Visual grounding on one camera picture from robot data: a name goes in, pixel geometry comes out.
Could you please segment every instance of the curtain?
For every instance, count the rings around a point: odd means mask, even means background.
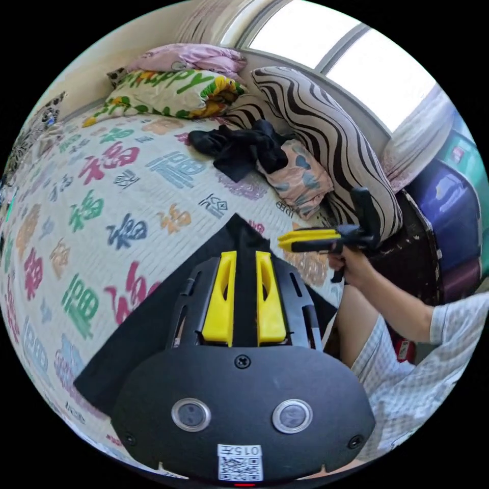
[[[242,4],[249,3],[243,0],[200,0],[195,10],[181,25],[177,32],[175,42],[213,44],[217,34],[214,27],[217,20],[225,10],[236,7],[237,15]]]
[[[195,9],[180,26],[175,42],[219,45],[227,28],[243,10],[255,4],[265,8],[272,0],[194,0]],[[244,19],[247,24],[252,19]]]
[[[382,155],[382,167],[394,192],[409,185],[447,140],[456,110],[436,84],[392,134]]]

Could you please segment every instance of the hand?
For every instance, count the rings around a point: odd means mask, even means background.
[[[341,255],[328,253],[328,263],[334,271],[343,268],[345,281],[360,291],[375,273],[373,266],[361,251],[351,250],[346,246],[343,247]]]

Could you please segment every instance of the teal container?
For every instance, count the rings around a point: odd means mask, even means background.
[[[489,181],[477,146],[461,118],[457,118],[437,158],[462,173],[474,187],[480,204],[482,276],[489,275]]]

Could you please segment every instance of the window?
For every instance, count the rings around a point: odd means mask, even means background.
[[[292,0],[258,32],[251,49],[316,68],[324,55],[360,21],[322,5]]]
[[[436,84],[411,55],[375,30],[358,39],[326,76],[363,102],[391,131]]]

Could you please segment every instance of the yellow plastic part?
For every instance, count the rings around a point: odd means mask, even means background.
[[[258,346],[263,343],[281,343],[287,333],[279,289],[271,255],[263,251],[256,252],[256,295]]]
[[[202,329],[205,341],[226,343],[229,347],[233,344],[235,279],[236,252],[221,253],[221,261]]]
[[[341,234],[336,229],[304,229],[291,231],[279,237],[279,248],[285,251],[292,251],[292,245],[303,241],[323,241],[341,238]]]

